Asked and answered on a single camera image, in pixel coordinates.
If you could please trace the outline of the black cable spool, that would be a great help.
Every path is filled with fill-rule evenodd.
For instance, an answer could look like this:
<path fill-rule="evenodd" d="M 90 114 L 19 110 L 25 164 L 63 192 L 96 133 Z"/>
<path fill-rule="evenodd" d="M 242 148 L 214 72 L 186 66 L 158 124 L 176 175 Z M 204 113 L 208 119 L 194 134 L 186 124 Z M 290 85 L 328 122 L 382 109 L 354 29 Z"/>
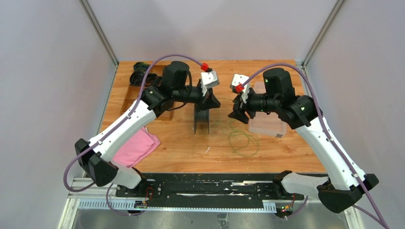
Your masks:
<path fill-rule="evenodd" d="M 199 110 L 196 106 L 193 108 L 193 130 L 197 134 L 197 127 L 202 125 L 207 133 L 210 133 L 210 110 Z"/>

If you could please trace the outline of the clear plastic box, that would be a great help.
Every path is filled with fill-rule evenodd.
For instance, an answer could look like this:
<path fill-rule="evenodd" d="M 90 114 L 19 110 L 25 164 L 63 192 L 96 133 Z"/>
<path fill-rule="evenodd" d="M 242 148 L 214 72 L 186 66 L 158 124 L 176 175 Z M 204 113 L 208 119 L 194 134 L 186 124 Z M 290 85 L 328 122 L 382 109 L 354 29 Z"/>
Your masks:
<path fill-rule="evenodd" d="M 250 91 L 254 91 L 255 95 L 249 95 L 247 109 L 250 116 L 252 116 L 252 112 L 256 114 L 255 117 L 249 120 L 248 131 L 258 135 L 282 138 L 287 132 L 287 124 L 282 122 L 276 113 L 266 114 L 260 109 L 260 101 L 266 92 L 264 82 L 255 82 Z"/>

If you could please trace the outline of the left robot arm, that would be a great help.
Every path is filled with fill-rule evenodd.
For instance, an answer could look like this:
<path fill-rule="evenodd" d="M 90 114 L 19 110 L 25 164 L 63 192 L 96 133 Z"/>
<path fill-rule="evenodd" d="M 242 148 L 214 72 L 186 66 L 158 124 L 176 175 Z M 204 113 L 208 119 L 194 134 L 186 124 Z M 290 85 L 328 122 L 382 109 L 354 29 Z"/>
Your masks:
<path fill-rule="evenodd" d="M 189 65 L 172 61 L 113 124 L 89 140 L 76 141 L 76 160 L 93 184 L 125 186 L 135 197 L 145 194 L 146 179 L 142 174 L 133 167 L 119 165 L 113 157 L 137 131 L 172 109 L 175 102 L 194 104 L 197 111 L 219 108 L 221 104 L 213 94 L 213 87 L 219 84 L 218 75 L 205 63 L 201 69 L 197 85 L 187 85 L 186 81 L 192 81 Z"/>

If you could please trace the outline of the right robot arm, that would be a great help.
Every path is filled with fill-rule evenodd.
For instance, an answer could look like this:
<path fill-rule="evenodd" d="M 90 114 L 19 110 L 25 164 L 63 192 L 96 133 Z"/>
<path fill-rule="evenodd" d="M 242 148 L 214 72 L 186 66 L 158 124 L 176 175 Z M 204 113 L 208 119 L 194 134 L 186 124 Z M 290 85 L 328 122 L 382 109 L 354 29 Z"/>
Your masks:
<path fill-rule="evenodd" d="M 334 213 L 354 206 L 378 184 L 376 175 L 365 173 L 342 148 L 316 99 L 295 94 L 288 71 L 272 68 L 263 72 L 263 79 L 265 92 L 259 94 L 249 85 L 247 76 L 233 76 L 230 87 L 236 97 L 229 117 L 247 124 L 258 112 L 276 113 L 307 142 L 327 171 L 325 177 L 283 171 L 272 181 L 274 195 L 280 199 L 290 194 L 317 198 Z"/>

